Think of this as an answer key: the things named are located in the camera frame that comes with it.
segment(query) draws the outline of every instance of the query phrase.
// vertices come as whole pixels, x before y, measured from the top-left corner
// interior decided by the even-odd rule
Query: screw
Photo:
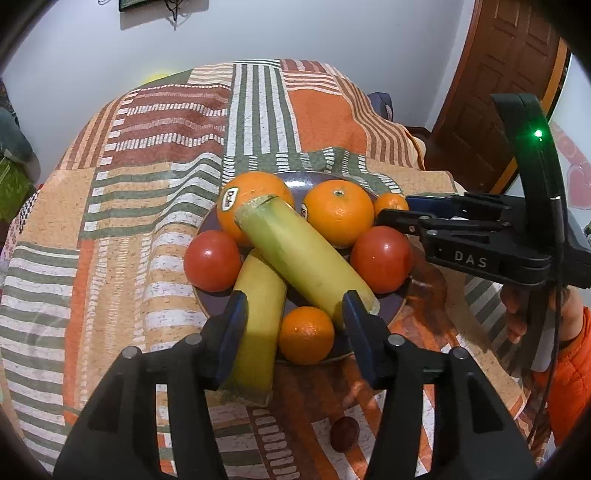
[[[468,350],[459,346],[453,349],[453,356],[459,358],[460,360],[465,360],[470,356],[470,354],[468,353]]]
[[[198,333],[192,333],[191,335],[187,335],[185,337],[185,342],[189,345],[197,345],[198,343],[201,343],[202,339],[203,338]]]
[[[129,345],[123,349],[122,355],[124,356],[124,358],[130,359],[135,357],[138,354],[138,352],[139,349],[136,346]]]
[[[388,337],[388,343],[394,346],[403,346],[404,342],[406,342],[406,338],[404,338],[399,333],[393,333]]]

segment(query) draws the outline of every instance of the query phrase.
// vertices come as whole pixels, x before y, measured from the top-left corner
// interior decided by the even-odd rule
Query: banana
[[[234,290],[246,294],[248,321],[232,373],[223,388],[255,405],[265,406],[271,400],[275,351],[287,286],[262,255],[252,250],[244,261]]]
[[[378,314],[367,283],[308,222],[275,195],[254,198],[234,214],[265,259],[312,305],[343,328],[342,300],[356,290],[365,308]]]

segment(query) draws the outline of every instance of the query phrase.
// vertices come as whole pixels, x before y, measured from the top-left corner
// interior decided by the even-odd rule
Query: purple plate
[[[293,194],[295,200],[295,208],[298,213],[300,213],[300,207],[304,200],[304,197],[316,185],[326,180],[343,180],[342,177],[316,171],[285,171],[278,173],[277,176],[281,180],[283,180],[285,184],[288,186],[288,188],[291,190],[291,193]],[[366,192],[372,200],[375,200],[376,197],[373,193],[368,192],[367,190]],[[221,227],[217,222],[215,207],[211,209],[203,219],[198,233],[206,232],[208,230],[221,230]],[[344,250],[340,251],[340,253],[345,258],[349,258],[349,251]],[[247,249],[242,251],[242,258],[244,259],[247,254]],[[394,319],[399,309],[404,304],[404,299],[409,284],[410,279],[407,280],[397,291],[389,293],[387,295],[378,296],[380,303],[379,315],[383,318],[386,325]],[[201,304],[203,310],[208,315],[217,315],[223,312],[223,309],[226,307],[226,303],[228,303],[228,299],[230,298],[231,293],[231,291],[221,292],[217,294],[208,293],[203,290],[199,290],[198,288],[195,288],[194,290],[196,293],[197,301]],[[287,290],[287,299],[285,301],[284,315],[286,315],[288,312],[294,310],[297,307],[303,307],[306,305],[310,305],[310,303],[290,286]],[[323,363],[343,358],[345,356],[350,355],[351,353],[352,351],[349,345],[349,338],[347,337],[346,333],[336,332],[335,344],[333,345],[332,350],[330,351],[328,356],[323,360]],[[286,361],[279,350],[277,350],[277,360]]]

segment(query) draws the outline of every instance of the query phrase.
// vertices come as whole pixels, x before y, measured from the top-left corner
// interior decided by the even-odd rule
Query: red tomato
[[[232,287],[242,267],[236,242],[227,233],[209,230],[197,235],[184,256],[189,282],[205,291],[217,292]]]
[[[351,266],[374,293],[397,290],[413,267],[410,242],[389,226],[374,226],[355,242]]]

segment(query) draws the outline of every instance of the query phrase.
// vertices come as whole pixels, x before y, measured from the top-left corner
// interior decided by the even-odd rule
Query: mandarin orange
[[[335,342],[330,317],[316,307],[292,310],[281,323],[279,350],[297,365],[315,365],[326,358]]]
[[[249,171],[226,183],[217,201],[217,221],[222,230],[240,245],[250,245],[248,237],[234,222],[234,213],[245,202],[261,195],[274,194],[295,208],[294,198],[283,180],[272,173]]]
[[[367,192],[347,180],[328,180],[311,189],[302,215],[335,248],[347,248],[374,224]]]
[[[385,208],[392,210],[410,210],[403,195],[399,193],[383,193],[374,203],[375,216]]]

